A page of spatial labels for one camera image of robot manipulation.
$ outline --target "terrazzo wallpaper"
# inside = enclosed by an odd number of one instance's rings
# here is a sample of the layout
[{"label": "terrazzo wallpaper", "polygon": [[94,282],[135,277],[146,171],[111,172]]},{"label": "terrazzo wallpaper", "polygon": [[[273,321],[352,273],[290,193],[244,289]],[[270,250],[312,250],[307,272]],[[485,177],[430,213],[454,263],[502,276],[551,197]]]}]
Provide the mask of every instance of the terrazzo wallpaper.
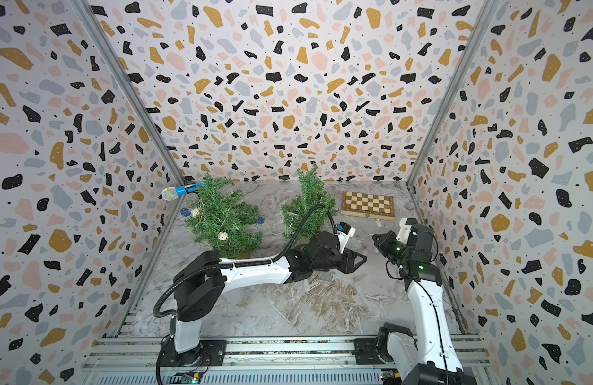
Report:
[{"label": "terrazzo wallpaper", "polygon": [[91,4],[187,179],[398,181],[482,2]]},{"label": "terrazzo wallpaper", "polygon": [[167,209],[146,130],[69,3],[0,1],[0,384],[74,384],[120,325]]},{"label": "terrazzo wallpaper", "polygon": [[501,383],[593,385],[593,1],[500,5],[415,193]]}]

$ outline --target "artificial christmas tree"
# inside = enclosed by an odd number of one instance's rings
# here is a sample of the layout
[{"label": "artificial christmas tree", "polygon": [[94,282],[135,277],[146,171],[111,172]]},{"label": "artificial christmas tree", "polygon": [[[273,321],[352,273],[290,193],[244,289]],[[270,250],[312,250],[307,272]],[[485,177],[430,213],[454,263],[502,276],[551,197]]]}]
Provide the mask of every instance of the artificial christmas tree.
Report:
[{"label": "artificial christmas tree", "polygon": [[287,238],[292,236],[305,214],[316,204],[321,204],[324,208],[311,214],[300,232],[301,237],[309,239],[317,235],[324,222],[328,219],[327,211],[331,215],[339,213],[339,210],[335,207],[335,198],[324,190],[324,182],[316,175],[317,169],[318,166],[314,165],[307,173],[301,170],[298,171],[302,195],[295,197],[289,204],[282,206],[283,224],[287,229],[283,235]]},{"label": "artificial christmas tree", "polygon": [[196,242],[206,241],[220,257],[234,258],[257,250],[262,232],[246,229],[247,225],[259,223],[258,207],[242,202],[243,192],[239,189],[229,195],[221,194],[219,190],[226,185],[234,186],[234,182],[206,174],[185,226]]}]

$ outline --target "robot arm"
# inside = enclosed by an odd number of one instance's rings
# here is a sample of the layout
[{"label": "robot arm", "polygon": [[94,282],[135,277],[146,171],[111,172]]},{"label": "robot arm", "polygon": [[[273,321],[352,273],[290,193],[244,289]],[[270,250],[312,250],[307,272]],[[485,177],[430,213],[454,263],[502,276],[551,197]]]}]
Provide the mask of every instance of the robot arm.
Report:
[{"label": "robot arm", "polygon": [[399,267],[408,299],[416,319],[418,346],[406,327],[385,324],[380,328],[376,348],[379,357],[395,362],[405,385],[445,384],[476,385],[463,373],[450,339],[442,301],[442,277],[433,265],[432,230],[402,219],[399,234],[389,231],[373,235],[377,249]]},{"label": "robot arm", "polygon": [[250,262],[254,266],[227,267],[199,274],[174,291],[177,314],[170,320],[170,334],[173,336],[176,353],[182,354],[198,347],[202,319],[211,311],[217,298],[227,291],[262,283],[301,281],[309,278],[316,270],[337,269],[344,274],[356,271],[367,257],[346,248],[347,241],[354,235],[354,228],[341,222],[337,230],[336,236],[328,232],[319,233],[303,248],[287,250],[275,262],[271,261],[275,260],[277,254],[246,260],[220,259],[215,251],[201,254],[174,277],[174,282],[201,267],[213,264],[235,266]]}]

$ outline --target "marble floor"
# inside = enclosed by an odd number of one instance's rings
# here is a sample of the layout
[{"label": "marble floor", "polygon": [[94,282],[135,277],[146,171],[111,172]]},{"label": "marble floor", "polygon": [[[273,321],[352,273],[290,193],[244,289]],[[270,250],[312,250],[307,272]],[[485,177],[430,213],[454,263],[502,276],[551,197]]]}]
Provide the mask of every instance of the marble floor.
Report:
[{"label": "marble floor", "polygon": [[[247,203],[259,206],[265,218],[262,225],[257,225],[264,232],[262,246],[251,257],[277,254],[285,245],[280,207],[300,194],[300,185],[250,183],[237,187],[245,192]],[[229,291],[204,318],[202,336],[375,335],[385,322],[414,328],[414,314],[403,283],[386,275],[386,259],[371,239],[372,234],[397,231],[402,217],[415,218],[407,188],[403,184],[327,184],[327,190],[335,196],[338,206],[343,191],[394,197],[393,222],[342,214],[335,217],[336,223],[345,221],[356,228],[347,247],[368,256],[368,261],[350,275],[337,270],[315,272],[308,280],[287,285],[256,285]],[[196,195],[188,195],[182,204],[187,206],[196,199]],[[178,216],[176,220],[136,307],[138,313],[130,328],[131,336],[168,334],[169,317],[154,318],[153,306],[174,275],[208,250],[207,245],[193,241],[192,234],[183,226],[184,218]],[[446,293],[445,302],[449,330],[459,333]],[[163,309],[175,306],[176,301],[171,298]]]}]

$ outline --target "wooden chess board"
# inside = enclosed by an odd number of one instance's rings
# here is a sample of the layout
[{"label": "wooden chess board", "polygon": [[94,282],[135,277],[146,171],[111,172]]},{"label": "wooden chess board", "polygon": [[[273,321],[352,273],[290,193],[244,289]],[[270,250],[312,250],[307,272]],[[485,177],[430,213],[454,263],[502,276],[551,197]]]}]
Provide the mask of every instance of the wooden chess board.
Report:
[{"label": "wooden chess board", "polygon": [[344,191],[341,213],[357,217],[394,220],[395,205],[392,196]]}]

